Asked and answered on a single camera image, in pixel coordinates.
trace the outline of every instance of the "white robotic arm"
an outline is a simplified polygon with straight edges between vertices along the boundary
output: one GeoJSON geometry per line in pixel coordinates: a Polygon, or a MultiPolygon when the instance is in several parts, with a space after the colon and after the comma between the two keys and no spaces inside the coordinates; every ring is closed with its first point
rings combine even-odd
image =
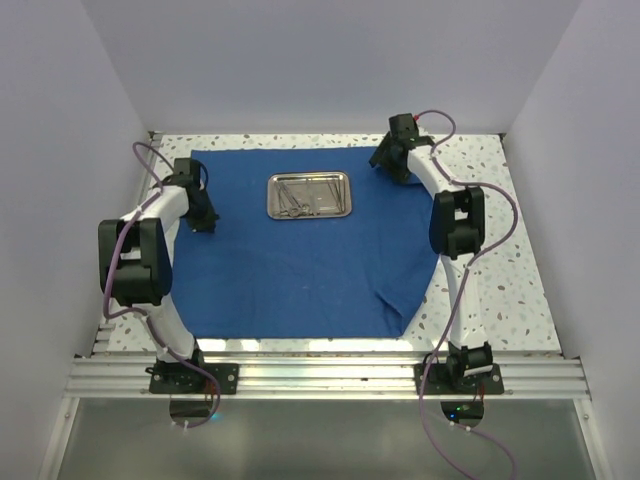
{"type": "Polygon", "coordinates": [[[412,174],[418,177],[433,197],[429,241],[444,266],[452,309],[464,288],[449,331],[447,382],[481,381],[497,366],[482,322],[476,277],[469,274],[466,283],[463,278],[484,242],[484,193],[477,186],[451,183],[446,167],[431,158],[433,140],[420,136],[411,114],[391,117],[389,127],[369,164],[385,169],[397,183],[406,183],[412,174]]]}
{"type": "MultiPolygon", "coordinates": [[[[145,327],[156,346],[157,360],[162,364],[178,363],[176,356],[191,359],[197,348],[193,334],[182,323],[171,299],[173,274],[165,232],[182,217],[186,217],[194,232],[214,231],[218,215],[206,190],[201,188],[200,167],[195,160],[176,159],[174,173],[163,182],[162,194],[138,216],[129,231],[113,276],[112,297],[123,306],[148,312],[148,318],[153,319],[153,327],[150,328],[149,322],[145,322],[145,327]]],[[[138,212],[136,209],[120,219],[100,223],[103,291],[118,236],[138,212]]]]}
{"type": "MultiPolygon", "coordinates": [[[[429,157],[428,147],[418,147],[411,150],[408,154],[407,168],[418,177],[432,197],[442,192],[464,190],[464,188],[456,187],[446,181],[429,157]]],[[[473,253],[466,253],[459,255],[456,259],[440,255],[440,261],[447,275],[449,302],[452,308],[460,291],[464,269],[473,255],[473,253]]],[[[481,312],[476,276],[470,275],[464,286],[464,295],[460,300],[456,318],[449,333],[449,341],[456,348],[460,349],[463,346],[469,349],[479,348],[488,341],[482,324],[481,312]]]]}

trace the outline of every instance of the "stainless steel tray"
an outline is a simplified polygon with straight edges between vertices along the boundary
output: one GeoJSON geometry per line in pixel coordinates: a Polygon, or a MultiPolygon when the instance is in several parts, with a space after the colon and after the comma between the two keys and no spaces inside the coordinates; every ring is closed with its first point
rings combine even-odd
{"type": "Polygon", "coordinates": [[[275,220],[346,217],[351,208],[344,172],[279,173],[267,185],[267,213],[275,220]]]}

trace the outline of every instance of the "purple cable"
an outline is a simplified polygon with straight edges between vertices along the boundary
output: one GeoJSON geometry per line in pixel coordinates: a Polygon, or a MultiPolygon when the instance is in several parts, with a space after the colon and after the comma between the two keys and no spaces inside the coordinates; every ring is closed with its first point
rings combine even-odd
{"type": "MultiPolygon", "coordinates": [[[[442,446],[435,439],[435,437],[433,435],[433,432],[431,431],[431,427],[429,426],[429,423],[427,422],[427,418],[426,418],[426,412],[425,412],[425,408],[424,408],[424,390],[425,390],[425,387],[427,385],[427,376],[428,376],[429,371],[431,369],[431,365],[433,364],[435,358],[438,356],[438,352],[440,351],[440,348],[442,347],[442,344],[446,340],[447,335],[449,334],[449,330],[451,329],[451,325],[453,324],[453,321],[454,321],[454,319],[456,317],[456,313],[458,312],[458,308],[460,306],[460,300],[462,299],[462,293],[464,292],[464,287],[467,284],[467,280],[469,279],[469,268],[480,257],[482,257],[483,255],[486,255],[490,251],[498,248],[500,245],[502,245],[504,242],[506,242],[509,239],[509,237],[511,237],[511,235],[513,235],[513,232],[515,231],[515,229],[516,229],[516,227],[518,225],[518,206],[516,205],[516,202],[513,199],[513,197],[511,197],[511,195],[509,195],[509,193],[507,193],[506,190],[504,190],[503,188],[501,188],[501,187],[499,187],[497,185],[494,185],[494,184],[491,184],[491,183],[486,183],[486,182],[461,182],[459,180],[455,180],[455,179],[451,178],[451,175],[449,175],[444,170],[444,168],[442,168],[442,165],[438,161],[435,153],[436,153],[436,149],[440,145],[442,145],[443,143],[447,142],[456,133],[456,122],[453,120],[453,118],[451,118],[451,116],[449,114],[447,114],[445,112],[442,112],[440,110],[425,110],[424,112],[420,112],[419,114],[415,115],[414,118],[417,121],[420,117],[422,117],[423,115],[428,114],[428,113],[436,113],[438,115],[441,115],[441,116],[445,117],[447,120],[449,120],[449,122],[451,122],[451,132],[446,137],[444,137],[443,139],[435,142],[435,144],[431,147],[431,151],[429,153],[429,157],[431,158],[431,160],[435,164],[435,166],[438,169],[438,171],[442,174],[442,176],[449,183],[451,183],[452,185],[457,185],[457,186],[461,186],[461,187],[478,186],[478,187],[486,187],[486,188],[490,188],[492,190],[495,190],[496,192],[500,193],[509,202],[509,204],[511,205],[511,209],[513,210],[513,223],[511,224],[511,228],[509,228],[509,231],[500,240],[498,240],[497,242],[493,243],[492,245],[490,245],[487,248],[485,248],[485,249],[481,250],[480,252],[478,252],[469,261],[469,263],[466,265],[466,267],[464,269],[464,273],[462,275],[462,280],[460,281],[460,290],[458,291],[458,295],[456,296],[456,299],[455,299],[455,301],[453,303],[453,307],[451,308],[451,314],[449,315],[449,320],[447,322],[447,325],[445,326],[444,332],[442,332],[442,336],[438,340],[438,343],[436,344],[436,347],[431,352],[431,355],[429,355],[429,360],[427,361],[427,365],[425,366],[424,373],[422,375],[422,382],[420,383],[420,393],[418,395],[418,404],[420,406],[420,419],[422,420],[422,427],[424,428],[424,431],[427,434],[427,437],[429,438],[429,441],[433,445],[433,448],[440,454],[440,456],[442,458],[444,458],[447,461],[447,463],[449,465],[451,465],[453,468],[455,468],[462,475],[464,475],[465,477],[467,477],[467,478],[469,478],[471,480],[478,480],[478,477],[474,476],[472,473],[467,471],[464,467],[461,467],[460,465],[458,465],[455,462],[455,460],[453,458],[451,458],[444,451],[442,446]]],[[[461,430],[466,430],[466,427],[463,426],[463,425],[455,424],[455,426],[458,427],[461,430]]],[[[502,442],[500,442],[497,438],[493,437],[492,435],[489,435],[488,433],[484,433],[484,432],[478,431],[476,429],[472,429],[471,433],[473,433],[474,435],[477,435],[477,436],[479,436],[481,438],[484,438],[486,440],[489,440],[490,442],[492,442],[494,445],[496,445],[498,448],[500,448],[500,450],[502,450],[505,453],[505,455],[509,458],[509,461],[511,462],[511,474],[509,476],[509,479],[510,480],[514,480],[517,477],[518,467],[517,467],[516,459],[513,456],[513,453],[511,453],[511,451],[507,448],[507,446],[504,445],[502,442]]]]}
{"type": "Polygon", "coordinates": [[[149,206],[153,202],[155,202],[158,198],[160,198],[160,196],[162,195],[162,192],[164,191],[164,185],[162,185],[162,180],[160,179],[160,177],[158,177],[158,175],[156,175],[156,173],[147,164],[147,162],[145,162],[144,158],[138,151],[138,147],[144,147],[150,150],[151,152],[153,152],[155,155],[158,156],[158,158],[160,158],[164,163],[166,163],[169,166],[169,168],[173,171],[173,166],[171,165],[171,163],[169,163],[169,160],[167,160],[164,157],[164,155],[162,155],[158,150],[153,148],[151,145],[147,145],[146,143],[142,143],[142,142],[135,142],[132,145],[133,153],[135,154],[140,164],[144,167],[144,169],[147,172],[149,172],[151,177],[156,181],[155,187],[159,188],[159,190],[156,193],[154,193],[151,197],[149,197],[147,200],[145,200],[142,203],[142,205],[138,207],[136,213],[133,214],[131,219],[122,228],[120,235],[118,235],[116,246],[113,250],[113,256],[111,257],[111,263],[109,264],[109,271],[107,272],[107,281],[104,288],[104,296],[102,297],[102,313],[107,320],[112,320],[116,317],[119,317],[120,315],[124,315],[125,313],[139,313],[143,315],[147,319],[147,327],[149,328],[149,332],[151,333],[151,336],[153,337],[155,342],[158,345],[160,345],[161,348],[165,348],[167,350],[167,353],[169,353],[169,355],[175,358],[178,362],[180,362],[185,367],[193,370],[194,372],[199,373],[214,385],[215,391],[216,391],[216,400],[211,410],[209,410],[209,414],[204,419],[199,420],[193,424],[190,424],[189,422],[185,422],[183,424],[185,428],[195,428],[207,423],[213,417],[213,415],[215,415],[216,411],[218,410],[218,407],[220,406],[220,383],[218,382],[218,380],[206,370],[203,370],[202,368],[189,363],[188,361],[189,359],[182,357],[181,355],[178,355],[178,353],[176,353],[166,343],[164,343],[164,341],[158,336],[158,332],[155,326],[153,325],[153,320],[151,319],[149,312],[147,312],[145,309],[139,308],[139,307],[127,307],[114,313],[111,313],[109,311],[109,307],[111,303],[111,291],[113,290],[113,280],[115,277],[116,268],[118,267],[118,261],[120,260],[120,253],[122,252],[122,246],[124,245],[124,240],[127,237],[129,230],[131,230],[131,227],[133,227],[135,222],[142,215],[142,212],[144,212],[147,208],[149,208],[149,206]]]}

